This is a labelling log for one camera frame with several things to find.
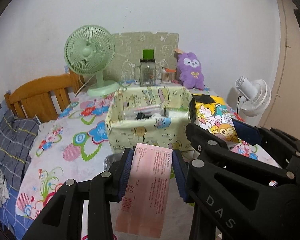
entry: cotton swab container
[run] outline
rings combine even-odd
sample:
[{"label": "cotton swab container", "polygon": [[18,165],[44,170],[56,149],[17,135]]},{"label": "cotton swab container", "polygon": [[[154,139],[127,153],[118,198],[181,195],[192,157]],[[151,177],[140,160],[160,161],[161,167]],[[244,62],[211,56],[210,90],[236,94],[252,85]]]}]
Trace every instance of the cotton swab container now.
[{"label": "cotton swab container", "polygon": [[171,84],[175,73],[176,73],[175,69],[162,68],[161,82],[164,83],[164,84]]}]

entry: plush toy bow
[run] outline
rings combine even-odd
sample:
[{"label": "plush toy bow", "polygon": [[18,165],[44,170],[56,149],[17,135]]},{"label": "plush toy bow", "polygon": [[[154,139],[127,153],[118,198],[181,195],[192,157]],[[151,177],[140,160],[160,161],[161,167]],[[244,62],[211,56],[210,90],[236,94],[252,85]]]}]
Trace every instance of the plush toy bow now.
[{"label": "plush toy bow", "polygon": [[199,72],[191,72],[191,75],[194,76],[194,78],[198,78],[199,76]]}]

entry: glass jar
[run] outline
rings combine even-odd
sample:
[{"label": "glass jar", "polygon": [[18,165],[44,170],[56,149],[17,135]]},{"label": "glass jar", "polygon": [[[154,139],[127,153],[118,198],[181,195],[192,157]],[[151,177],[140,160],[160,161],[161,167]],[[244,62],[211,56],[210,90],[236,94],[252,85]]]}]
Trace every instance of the glass jar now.
[{"label": "glass jar", "polygon": [[134,69],[134,78],[140,82],[141,87],[155,86],[155,59],[141,59],[140,66]]},{"label": "glass jar", "polygon": [[161,70],[161,82],[164,83],[164,84],[171,84],[175,73],[176,73],[175,69],[162,68],[162,70]]}]

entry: green lid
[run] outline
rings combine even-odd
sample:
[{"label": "green lid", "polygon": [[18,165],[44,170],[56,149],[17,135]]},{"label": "green lid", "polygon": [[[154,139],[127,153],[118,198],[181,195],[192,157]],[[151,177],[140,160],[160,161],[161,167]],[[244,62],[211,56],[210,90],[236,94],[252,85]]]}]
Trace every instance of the green lid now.
[{"label": "green lid", "polygon": [[143,49],[142,50],[143,59],[154,59],[154,49]]}]

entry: purple plush toy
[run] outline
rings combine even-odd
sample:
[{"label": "purple plush toy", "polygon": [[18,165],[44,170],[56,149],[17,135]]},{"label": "purple plush toy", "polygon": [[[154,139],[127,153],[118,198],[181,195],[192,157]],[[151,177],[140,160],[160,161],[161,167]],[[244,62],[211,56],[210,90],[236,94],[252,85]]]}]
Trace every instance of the purple plush toy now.
[{"label": "purple plush toy", "polygon": [[204,76],[201,72],[201,63],[194,53],[179,54],[177,70],[180,72],[179,80],[183,82],[182,85],[184,87],[188,89],[204,89]]}]

